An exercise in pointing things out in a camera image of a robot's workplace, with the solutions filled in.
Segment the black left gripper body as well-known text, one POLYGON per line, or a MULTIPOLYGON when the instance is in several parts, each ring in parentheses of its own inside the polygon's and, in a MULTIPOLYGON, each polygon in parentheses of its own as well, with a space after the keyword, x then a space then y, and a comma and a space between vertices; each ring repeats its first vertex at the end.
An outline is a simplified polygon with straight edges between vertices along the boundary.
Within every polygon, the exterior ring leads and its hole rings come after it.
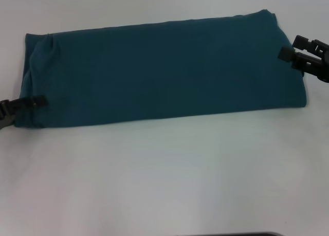
POLYGON ((15 120, 15 110, 13 105, 15 100, 2 100, 1 101, 1 129, 11 126, 15 120))

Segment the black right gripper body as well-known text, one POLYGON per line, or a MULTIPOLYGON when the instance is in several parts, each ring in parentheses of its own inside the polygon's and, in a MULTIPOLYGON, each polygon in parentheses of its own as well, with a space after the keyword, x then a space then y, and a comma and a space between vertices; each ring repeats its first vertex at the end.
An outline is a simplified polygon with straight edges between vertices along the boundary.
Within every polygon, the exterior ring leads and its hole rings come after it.
POLYGON ((328 45, 327 44, 309 44, 307 52, 319 57, 306 62, 305 73, 317 77, 322 82, 328 83, 328 45))

